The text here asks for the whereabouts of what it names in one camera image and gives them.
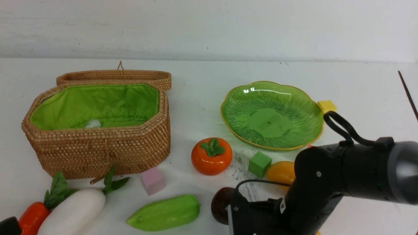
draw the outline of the green glass plate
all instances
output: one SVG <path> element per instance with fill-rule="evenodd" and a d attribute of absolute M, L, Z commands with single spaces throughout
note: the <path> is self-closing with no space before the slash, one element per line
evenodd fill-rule
<path fill-rule="evenodd" d="M 323 115 L 304 91 L 266 81 L 232 89 L 221 105 L 222 119 L 235 136 L 276 151 L 315 142 L 324 129 Z"/>

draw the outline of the white tabletop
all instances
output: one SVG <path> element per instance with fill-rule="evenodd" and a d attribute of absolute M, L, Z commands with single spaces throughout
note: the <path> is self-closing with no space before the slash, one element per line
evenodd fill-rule
<path fill-rule="evenodd" d="M 20 124 L 33 100 L 55 85 L 67 72 L 116 69 L 119 60 L 93 59 L 0 59 L 0 220 L 20 217 L 27 206 L 42 201 L 51 177 L 41 168 Z M 159 199 L 184 193 L 195 194 L 202 206 L 196 221 L 157 235 L 226 235 L 228 227 L 210 213 L 213 195 L 224 186 L 252 178 L 245 169 L 255 149 L 236 139 L 226 128 L 219 106 L 235 86 L 258 80 L 301 88 L 315 101 L 332 100 L 338 112 L 360 135 L 368 139 L 392 136 L 395 141 L 418 141 L 418 122 L 410 108 L 397 71 L 417 75 L 416 64 L 328 63 L 328 62 L 213 62 L 125 60 L 125 69 L 152 69 L 172 73 L 168 92 L 171 117 L 171 154 L 158 166 L 167 187 L 147 196 L 139 175 L 107 196 L 107 204 L 86 234 L 146 234 L 125 224 L 138 208 Z M 197 141 L 207 137 L 226 139 L 234 151 L 230 168 L 217 176 L 198 173 L 190 162 Z M 337 143 L 342 138 L 325 127 L 315 145 Z M 273 162 L 293 161 L 299 151 L 263 151 Z M 88 179 L 69 182 L 89 187 Z M 102 182 L 94 185 L 101 187 Z M 249 184 L 243 194 L 250 200 L 279 198 L 274 187 Z M 415 234 L 418 206 L 345 197 L 321 228 L 323 235 Z"/>

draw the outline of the rattan basket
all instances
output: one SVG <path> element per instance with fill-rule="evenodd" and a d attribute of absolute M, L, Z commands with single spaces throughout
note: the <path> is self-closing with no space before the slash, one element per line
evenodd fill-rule
<path fill-rule="evenodd" d="M 170 117 L 168 97 L 165 90 L 169 87 L 167 80 L 163 82 L 165 89 L 156 83 L 133 79 L 142 71 L 132 71 L 125 75 L 129 79 L 106 79 L 121 71 L 87 71 L 71 73 L 63 78 L 81 78 L 87 81 L 62 82 L 55 88 L 39 95 L 22 122 L 22 129 L 36 152 L 41 166 L 49 175 L 63 171 L 66 179 L 96 178 L 100 179 L 115 166 L 118 175 L 135 174 L 157 166 L 170 152 Z M 101 84 L 137 84 L 145 83 L 159 91 L 159 110 L 155 116 L 139 126 L 123 128 L 79 128 L 68 130 L 40 130 L 30 122 L 34 110 L 46 99 L 69 86 L 94 83 L 92 76 L 105 80 Z"/>
<path fill-rule="evenodd" d="M 85 84 L 107 83 L 115 80 L 119 83 L 135 80 L 137 83 L 148 82 L 155 84 L 161 90 L 171 90 L 171 73 L 151 70 L 91 70 L 67 73 L 57 77 L 56 84 Z"/>

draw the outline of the dark red fruit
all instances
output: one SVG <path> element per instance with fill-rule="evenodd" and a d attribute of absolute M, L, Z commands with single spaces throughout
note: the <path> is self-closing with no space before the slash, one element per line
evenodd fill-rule
<path fill-rule="evenodd" d="M 226 208 L 231 204 L 234 192 L 234 188 L 221 188 L 212 199 L 212 216 L 221 224 L 228 225 L 228 211 Z"/>

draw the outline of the green cube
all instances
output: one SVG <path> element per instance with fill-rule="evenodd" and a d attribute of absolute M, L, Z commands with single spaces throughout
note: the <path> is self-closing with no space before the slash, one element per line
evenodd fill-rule
<path fill-rule="evenodd" d="M 248 164 L 248 171 L 262 178 L 271 165 L 271 158 L 261 152 L 257 152 Z"/>

